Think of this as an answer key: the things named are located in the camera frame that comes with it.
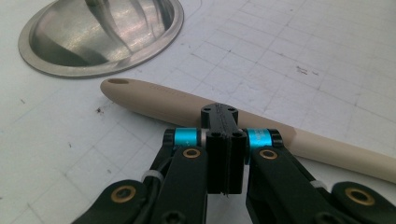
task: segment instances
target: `white surface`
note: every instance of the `white surface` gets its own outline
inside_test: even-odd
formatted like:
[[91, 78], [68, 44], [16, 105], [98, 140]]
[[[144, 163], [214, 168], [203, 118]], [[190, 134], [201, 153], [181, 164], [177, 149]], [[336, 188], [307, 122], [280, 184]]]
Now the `white surface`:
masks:
[[[70, 223], [110, 183], [140, 179], [173, 127], [112, 104], [99, 90], [106, 77], [59, 79], [24, 63], [20, 31], [50, 2], [0, 8], [0, 223]], [[113, 77], [191, 92], [396, 157], [394, 0], [180, 2], [186, 20], [171, 47]], [[328, 187], [352, 180], [396, 203], [394, 184], [301, 162]], [[209, 196], [208, 223], [249, 222], [244, 194]]]

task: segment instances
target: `metal bowl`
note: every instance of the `metal bowl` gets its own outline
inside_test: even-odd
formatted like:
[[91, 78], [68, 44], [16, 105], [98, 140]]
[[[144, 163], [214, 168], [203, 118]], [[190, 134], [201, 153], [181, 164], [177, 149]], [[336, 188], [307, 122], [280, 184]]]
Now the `metal bowl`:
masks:
[[182, 24], [177, 0], [58, 0], [27, 22], [19, 49], [46, 74], [104, 76], [157, 55]]

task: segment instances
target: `wooden stick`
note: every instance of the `wooden stick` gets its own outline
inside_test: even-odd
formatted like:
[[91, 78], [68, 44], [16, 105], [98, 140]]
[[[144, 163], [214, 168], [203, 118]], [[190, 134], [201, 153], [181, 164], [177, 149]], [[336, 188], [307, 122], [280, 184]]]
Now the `wooden stick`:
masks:
[[[200, 127], [201, 108], [214, 101], [164, 86], [127, 78], [105, 80], [101, 90], [110, 100], [155, 119]], [[238, 127], [278, 129], [285, 147], [296, 156], [328, 163], [396, 183], [396, 159], [293, 128], [239, 110]]]

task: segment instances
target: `blue plastic band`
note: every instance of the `blue plastic band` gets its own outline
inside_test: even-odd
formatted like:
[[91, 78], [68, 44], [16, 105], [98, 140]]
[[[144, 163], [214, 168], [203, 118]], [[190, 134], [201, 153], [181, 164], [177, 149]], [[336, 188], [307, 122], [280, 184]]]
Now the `blue plastic band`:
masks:
[[[249, 140], [250, 154], [258, 147], [272, 146], [272, 137], [268, 129], [247, 129], [247, 136]], [[250, 156], [248, 157], [246, 164], [250, 164]]]
[[198, 145], [196, 128], [176, 128], [175, 148], [196, 147]]

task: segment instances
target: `white cable tie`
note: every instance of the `white cable tie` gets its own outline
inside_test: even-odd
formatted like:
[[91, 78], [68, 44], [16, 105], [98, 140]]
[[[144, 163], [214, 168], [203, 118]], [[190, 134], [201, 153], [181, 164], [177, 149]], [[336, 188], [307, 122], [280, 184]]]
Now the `white cable tie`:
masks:
[[324, 188], [327, 190], [327, 186], [320, 180], [311, 181], [311, 185], [314, 186], [315, 189]]
[[156, 170], [147, 170], [143, 176], [142, 176], [142, 182], [145, 180], [146, 177], [148, 176], [152, 176], [152, 177], [156, 177], [160, 180], [160, 182], [163, 182], [163, 174], [161, 174], [161, 172], [156, 171]]

